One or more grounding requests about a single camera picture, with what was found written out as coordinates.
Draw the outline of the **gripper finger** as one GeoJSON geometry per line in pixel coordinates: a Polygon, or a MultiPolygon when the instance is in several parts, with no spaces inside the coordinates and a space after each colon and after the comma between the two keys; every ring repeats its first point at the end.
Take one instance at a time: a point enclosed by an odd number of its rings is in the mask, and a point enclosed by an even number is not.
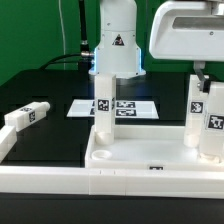
{"type": "Polygon", "coordinates": [[[204,68],[205,68],[204,61],[195,61],[194,62],[193,69],[199,79],[198,88],[202,92],[208,92],[209,87],[210,87],[210,80],[208,78],[206,78],[205,75],[203,74],[204,68]]]}

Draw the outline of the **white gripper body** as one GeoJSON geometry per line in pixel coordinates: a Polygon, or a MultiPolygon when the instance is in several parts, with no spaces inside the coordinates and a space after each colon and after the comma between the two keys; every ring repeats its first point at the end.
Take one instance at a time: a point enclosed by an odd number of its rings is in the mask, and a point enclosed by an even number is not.
{"type": "Polygon", "coordinates": [[[156,11],[149,43],[156,59],[224,61],[224,0],[168,0],[156,11]]]}

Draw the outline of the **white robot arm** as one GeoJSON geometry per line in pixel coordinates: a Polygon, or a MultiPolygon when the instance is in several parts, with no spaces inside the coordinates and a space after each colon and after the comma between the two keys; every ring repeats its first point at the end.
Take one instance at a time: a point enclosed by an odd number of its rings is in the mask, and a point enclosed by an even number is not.
{"type": "MultiPolygon", "coordinates": [[[[136,43],[135,0],[100,0],[100,42],[89,74],[130,79],[146,73],[136,43]]],[[[199,88],[209,81],[202,73],[207,61],[224,61],[224,0],[168,0],[156,11],[149,41],[155,59],[194,63],[199,88]]]]}

